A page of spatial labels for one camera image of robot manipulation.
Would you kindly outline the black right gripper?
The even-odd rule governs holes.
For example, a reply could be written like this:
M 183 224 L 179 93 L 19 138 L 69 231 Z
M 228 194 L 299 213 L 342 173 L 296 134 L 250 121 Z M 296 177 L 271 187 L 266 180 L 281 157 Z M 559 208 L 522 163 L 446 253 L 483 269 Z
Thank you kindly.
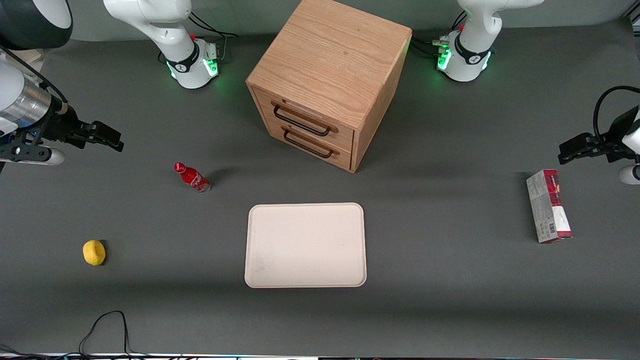
M 87 143 L 101 144 L 122 152 L 124 143 L 121 141 L 121 133 L 102 121 L 94 121 L 93 124 L 85 123 L 69 106 L 64 114 L 59 114 L 60 106 L 55 103 L 47 110 L 45 115 L 34 125 L 30 126 L 30 143 L 42 145 L 43 139 L 52 142 L 62 142 L 84 150 Z

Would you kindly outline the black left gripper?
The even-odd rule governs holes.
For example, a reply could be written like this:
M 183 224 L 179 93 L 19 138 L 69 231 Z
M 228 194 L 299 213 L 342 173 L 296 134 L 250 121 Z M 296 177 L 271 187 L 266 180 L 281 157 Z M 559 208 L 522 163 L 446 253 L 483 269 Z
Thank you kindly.
M 626 145 L 625 136 L 639 135 L 639 107 L 618 116 L 603 135 L 603 144 L 598 136 L 588 132 L 580 133 L 558 146 L 558 163 L 561 166 L 583 157 L 606 156 L 608 163 L 620 160 L 639 162 L 639 141 Z

